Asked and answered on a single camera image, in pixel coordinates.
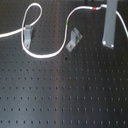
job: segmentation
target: cable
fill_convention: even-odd
[[[100,10],[101,8],[107,8],[107,5],[104,5],[102,4],[100,7],[90,7],[90,6],[80,6],[80,7],[77,7],[75,9],[73,9],[68,17],[67,17],[67,20],[66,20],[66,27],[65,27],[65,35],[64,35],[64,41],[63,41],[63,44],[62,46],[60,47],[60,49],[54,53],[50,53],[50,54],[46,54],[46,55],[37,55],[37,54],[34,54],[32,52],[30,52],[29,50],[27,50],[24,46],[24,40],[23,40],[23,31],[24,31],[24,23],[25,23],[25,20],[26,20],[26,15],[27,15],[27,12],[28,10],[32,7],[32,6],[37,6],[40,8],[40,14],[38,16],[38,18],[33,22],[31,23],[30,25],[33,26],[37,23],[37,21],[40,19],[41,15],[42,15],[42,7],[38,4],[38,3],[32,3],[28,6],[28,8],[26,9],[25,11],[25,14],[24,14],[24,18],[23,18],[23,22],[22,22],[22,28],[21,29],[18,29],[16,31],[12,31],[12,32],[9,32],[9,33],[4,33],[4,34],[0,34],[0,38],[3,38],[3,37],[7,37],[7,36],[11,36],[11,35],[14,35],[14,34],[17,34],[19,32],[21,32],[21,43],[22,43],[22,47],[24,49],[24,51],[29,54],[31,57],[34,57],[34,58],[50,58],[50,57],[54,57],[56,55],[58,55],[62,49],[64,48],[64,45],[65,45],[65,42],[66,42],[66,38],[67,38],[67,29],[68,29],[68,22],[69,22],[69,18],[70,16],[77,10],[81,10],[81,9],[88,9],[88,10]],[[121,15],[119,14],[118,11],[116,11],[116,14],[117,16],[119,17],[119,19],[121,20],[122,24],[123,24],[123,27],[124,27],[124,30],[125,30],[125,33],[127,35],[127,38],[128,38],[128,30],[126,28],[126,25],[123,21],[123,18],[121,17]]]

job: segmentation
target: metal bracket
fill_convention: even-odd
[[[79,41],[82,39],[82,35],[79,33],[79,31],[74,28],[71,31],[71,40],[70,42],[66,45],[66,48],[69,52],[71,52],[75,46],[79,43]]]
[[[25,25],[24,30],[24,46],[29,49],[31,43],[32,27],[30,25]]]
[[[117,0],[108,0],[102,44],[111,49],[114,48],[116,10]]]

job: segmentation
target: white cable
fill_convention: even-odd
[[[23,47],[24,51],[25,51],[27,54],[29,54],[30,56],[32,56],[32,57],[34,57],[34,58],[50,58],[50,57],[54,57],[54,56],[58,55],[58,54],[62,51],[62,49],[63,49],[63,47],[64,47],[64,45],[65,45],[65,42],[66,42],[66,38],[67,38],[68,21],[69,21],[70,16],[71,16],[75,11],[80,10],[80,9],[100,10],[101,8],[107,8],[107,5],[102,4],[100,7],[80,6],[80,7],[77,7],[77,8],[75,8],[75,9],[73,9],[73,10],[70,12],[70,14],[68,15],[67,20],[66,20],[64,41],[63,41],[63,44],[62,44],[62,46],[60,47],[60,49],[59,49],[58,51],[54,52],[54,53],[51,53],[51,54],[37,55],[37,54],[34,54],[34,53],[28,51],[28,50],[25,48],[24,43],[23,43],[23,31],[24,31],[24,29],[25,29],[25,28],[24,28],[24,23],[25,23],[25,19],[26,19],[27,12],[28,12],[28,10],[29,10],[32,6],[38,6],[38,7],[40,8],[40,14],[39,14],[38,18],[37,18],[33,23],[30,24],[31,26],[33,26],[33,25],[40,19],[41,15],[42,15],[42,7],[41,7],[38,3],[32,3],[32,4],[29,5],[28,8],[26,9],[25,14],[24,14],[24,18],[23,18],[22,28],[21,28],[21,29],[18,29],[18,30],[13,31],[13,32],[5,33],[5,34],[0,34],[0,38],[2,38],[2,37],[7,37],[7,36],[11,36],[11,35],[14,35],[14,34],[17,34],[17,33],[21,32],[21,43],[22,43],[22,47]],[[126,28],[126,25],[125,25],[125,23],[124,23],[124,21],[123,21],[121,15],[119,14],[118,11],[116,11],[116,14],[117,14],[118,17],[120,18],[120,20],[121,20],[121,22],[122,22],[122,24],[123,24],[124,30],[125,30],[125,32],[126,32],[127,38],[128,38],[128,30],[127,30],[127,28]]]
[[[40,8],[40,15],[39,15],[39,17],[33,23],[30,24],[31,26],[35,25],[37,23],[37,21],[40,19],[41,15],[42,15],[42,7],[38,3],[32,3],[31,5],[29,5],[28,8],[30,8],[32,6],[38,6]],[[21,32],[21,31],[22,31],[22,28],[18,29],[18,30],[15,30],[15,31],[12,31],[12,32],[0,34],[0,38],[12,36],[12,35],[15,35],[15,34]]]

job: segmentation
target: small object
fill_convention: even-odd
[[[31,43],[32,27],[30,25],[25,25],[24,30],[24,46],[29,49]]]
[[[67,50],[71,52],[75,48],[75,46],[80,42],[81,39],[82,39],[82,35],[79,33],[79,31],[76,28],[74,28],[71,31],[71,40],[66,45]]]

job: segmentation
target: black table surface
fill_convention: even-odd
[[[21,28],[32,2],[1,0],[0,33]],[[55,52],[63,43],[68,14],[84,3],[36,2],[43,15],[33,27],[30,51]],[[53,58],[27,55],[20,33],[0,39],[0,128],[128,128],[128,39],[117,18],[114,49],[102,46],[105,11],[76,11],[66,44],[74,27],[83,38],[71,53],[64,48]],[[128,2],[119,2],[118,11],[128,27]],[[39,8],[32,7],[25,24],[38,14]]]

